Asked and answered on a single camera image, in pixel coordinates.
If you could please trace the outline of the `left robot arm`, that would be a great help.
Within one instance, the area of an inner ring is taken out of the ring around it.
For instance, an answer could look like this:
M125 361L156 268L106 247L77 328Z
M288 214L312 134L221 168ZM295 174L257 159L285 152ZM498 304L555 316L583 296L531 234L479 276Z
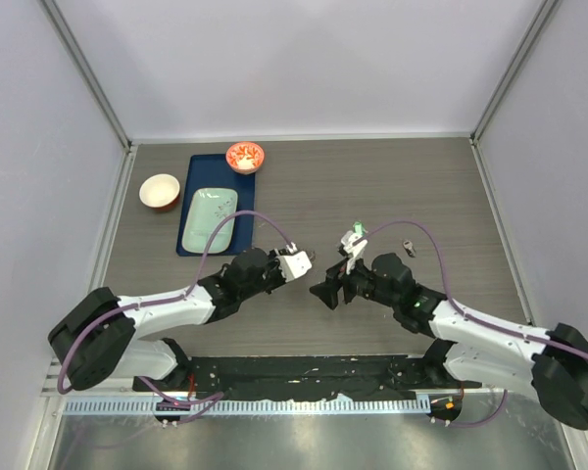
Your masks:
M178 290L117 296L108 287L87 294L48 335L61 363L61 394L92 389L110 378L143 376L170 391L189 377L183 349L164 332L223 321L241 305L293 281L292 247L252 248L214 274Z

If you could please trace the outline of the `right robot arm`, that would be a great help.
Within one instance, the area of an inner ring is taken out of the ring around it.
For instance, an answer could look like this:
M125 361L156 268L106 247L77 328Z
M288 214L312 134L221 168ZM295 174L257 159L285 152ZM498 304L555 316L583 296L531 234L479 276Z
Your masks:
M544 329L462 305L416 282L395 254L380 255L371 266L343 260L310 292L331 309L355 297L387 306L404 329L431 338L422 372L433 386L493 385L537 401L568 427L588 430L588 341L570 325Z

